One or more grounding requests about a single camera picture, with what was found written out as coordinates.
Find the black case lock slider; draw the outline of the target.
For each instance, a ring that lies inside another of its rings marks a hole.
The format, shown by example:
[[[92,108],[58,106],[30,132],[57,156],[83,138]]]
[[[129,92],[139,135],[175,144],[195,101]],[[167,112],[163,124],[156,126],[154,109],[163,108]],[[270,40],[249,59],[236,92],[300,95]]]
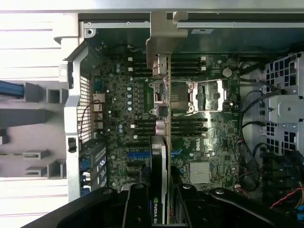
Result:
[[[76,150],[77,150],[76,139],[72,138],[72,137],[69,137],[67,142],[68,142],[68,144],[67,144],[67,151],[69,153],[75,153]]]

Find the CPU socket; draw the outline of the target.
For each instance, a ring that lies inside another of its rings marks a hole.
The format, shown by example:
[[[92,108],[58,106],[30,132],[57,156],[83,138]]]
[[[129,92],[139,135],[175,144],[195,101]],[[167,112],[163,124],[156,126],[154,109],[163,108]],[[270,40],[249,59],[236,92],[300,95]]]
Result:
[[[171,103],[171,111],[175,116],[190,115],[199,111],[198,107],[198,83],[189,80],[172,80],[168,86],[162,80],[149,83],[153,89],[153,103]]]

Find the grey parts rack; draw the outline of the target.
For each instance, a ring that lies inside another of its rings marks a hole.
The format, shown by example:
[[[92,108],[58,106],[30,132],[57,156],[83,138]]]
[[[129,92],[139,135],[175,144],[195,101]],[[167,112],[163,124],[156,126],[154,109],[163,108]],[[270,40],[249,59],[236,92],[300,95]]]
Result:
[[[22,98],[0,96],[0,178],[66,178],[66,83],[17,81]]]

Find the open black PC case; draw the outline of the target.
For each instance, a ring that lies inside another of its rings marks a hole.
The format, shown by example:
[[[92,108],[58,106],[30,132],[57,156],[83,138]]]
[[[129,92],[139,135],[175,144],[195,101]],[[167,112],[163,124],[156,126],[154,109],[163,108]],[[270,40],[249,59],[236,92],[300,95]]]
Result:
[[[265,100],[281,95],[283,90],[266,82],[266,66],[291,54],[304,52],[304,21],[273,21],[269,15],[225,15],[195,17],[178,21],[188,32],[171,55],[232,55],[237,59],[234,74],[239,82],[238,176],[231,189],[285,219],[285,228],[304,228],[304,154],[287,151],[280,155],[266,143]],[[108,153],[105,140],[94,127],[94,76],[102,67],[102,58],[116,48],[143,54],[150,38],[150,18],[120,21],[79,22],[80,42],[67,58],[68,97],[64,107],[66,143],[76,139],[75,153],[67,151],[68,196],[74,201],[108,184]],[[148,166],[151,173],[151,155]],[[150,179],[150,212],[152,212]],[[125,184],[117,192],[128,190]],[[170,183],[170,223],[166,227],[187,228],[173,214],[174,186]]]

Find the hard disk with blue label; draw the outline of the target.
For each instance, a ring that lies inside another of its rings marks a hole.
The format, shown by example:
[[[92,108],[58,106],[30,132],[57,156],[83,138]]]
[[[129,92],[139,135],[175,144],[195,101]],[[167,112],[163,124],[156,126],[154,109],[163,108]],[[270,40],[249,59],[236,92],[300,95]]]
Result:
[[[24,85],[0,80],[0,95],[13,97],[17,99],[23,99]]]

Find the metal disk bay cage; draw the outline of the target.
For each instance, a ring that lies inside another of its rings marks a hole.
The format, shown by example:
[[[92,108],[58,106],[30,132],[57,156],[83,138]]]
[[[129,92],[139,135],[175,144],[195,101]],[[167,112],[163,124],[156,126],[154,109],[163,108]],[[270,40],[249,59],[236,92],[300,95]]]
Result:
[[[264,79],[283,90],[265,100],[266,143],[277,154],[304,154],[304,52],[266,66]]]

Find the silver chipset heat sink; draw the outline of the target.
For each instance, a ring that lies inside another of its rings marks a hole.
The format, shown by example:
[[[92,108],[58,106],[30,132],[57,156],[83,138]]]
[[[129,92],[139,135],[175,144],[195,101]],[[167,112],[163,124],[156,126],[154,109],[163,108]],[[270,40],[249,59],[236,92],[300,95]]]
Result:
[[[211,171],[208,161],[190,163],[190,182],[193,184],[210,183]]]

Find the metal socket cover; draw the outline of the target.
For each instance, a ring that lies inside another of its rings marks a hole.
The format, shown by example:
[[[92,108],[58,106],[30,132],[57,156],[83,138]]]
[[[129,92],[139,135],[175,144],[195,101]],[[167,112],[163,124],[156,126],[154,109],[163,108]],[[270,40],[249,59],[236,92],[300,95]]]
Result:
[[[222,79],[193,83],[192,104],[195,113],[223,111],[223,104],[227,100],[227,92],[223,83]]]

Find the blue expansion slot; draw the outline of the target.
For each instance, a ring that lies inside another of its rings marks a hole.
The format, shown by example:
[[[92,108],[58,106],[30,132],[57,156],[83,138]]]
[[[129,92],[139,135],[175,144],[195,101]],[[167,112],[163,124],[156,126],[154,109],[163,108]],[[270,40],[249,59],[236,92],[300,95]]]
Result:
[[[183,152],[183,150],[180,151],[173,151],[171,153],[171,157],[174,157],[176,155],[179,155]],[[128,158],[149,158],[150,157],[150,152],[128,152],[127,157]]]

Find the green motherboard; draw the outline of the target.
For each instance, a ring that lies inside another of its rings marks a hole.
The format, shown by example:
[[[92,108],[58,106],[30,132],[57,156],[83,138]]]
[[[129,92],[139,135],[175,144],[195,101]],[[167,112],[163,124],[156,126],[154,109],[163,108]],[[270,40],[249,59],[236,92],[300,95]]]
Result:
[[[190,115],[172,114],[171,132],[205,132],[202,137],[171,137],[171,157],[181,178],[190,182],[190,163],[209,162],[210,183],[194,184],[208,191],[223,187],[231,189],[238,177],[240,111],[239,82],[234,74],[238,62],[232,55],[177,54],[171,58],[172,80],[193,82],[224,80],[227,100],[222,112],[202,112]],[[232,76],[222,75],[224,68]],[[94,76],[94,127],[105,140],[108,153],[107,180],[110,187],[120,190],[123,185],[140,182],[143,164],[149,158],[128,158],[128,152],[150,152],[150,137],[137,138],[135,133],[155,133],[157,117],[154,112],[152,77],[145,66],[143,54],[126,48],[116,48],[102,58],[100,72]]]

